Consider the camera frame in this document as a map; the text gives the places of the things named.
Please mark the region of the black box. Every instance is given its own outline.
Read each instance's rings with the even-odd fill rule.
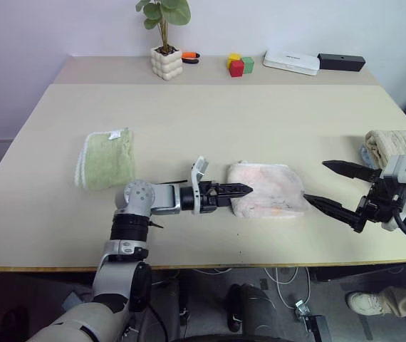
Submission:
[[[366,63],[361,56],[319,53],[317,58],[320,59],[320,69],[326,70],[360,71]]]

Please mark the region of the green towel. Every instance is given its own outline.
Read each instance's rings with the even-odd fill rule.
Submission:
[[[132,131],[128,128],[87,136],[78,157],[75,186],[103,190],[135,179]]]

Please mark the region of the red block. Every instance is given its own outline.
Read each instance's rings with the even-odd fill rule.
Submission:
[[[241,77],[244,72],[244,62],[243,61],[232,61],[230,63],[230,75],[232,77]]]

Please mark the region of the potted plant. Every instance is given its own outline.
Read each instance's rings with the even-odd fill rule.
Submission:
[[[162,46],[151,49],[152,71],[168,81],[182,72],[182,52],[168,44],[168,23],[185,25],[190,20],[187,0],[140,0],[135,6],[143,10],[147,30],[158,27]]]

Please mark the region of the toy block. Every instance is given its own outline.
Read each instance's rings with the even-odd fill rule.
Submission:
[[[230,53],[227,59],[227,69],[230,69],[230,64],[232,61],[240,61],[241,55],[238,53]]]
[[[254,60],[252,57],[243,57],[241,60],[244,63],[244,72],[243,73],[252,73],[254,69]]]
[[[232,61],[230,63],[230,75],[232,77],[241,77],[243,76],[244,63],[243,61]]]

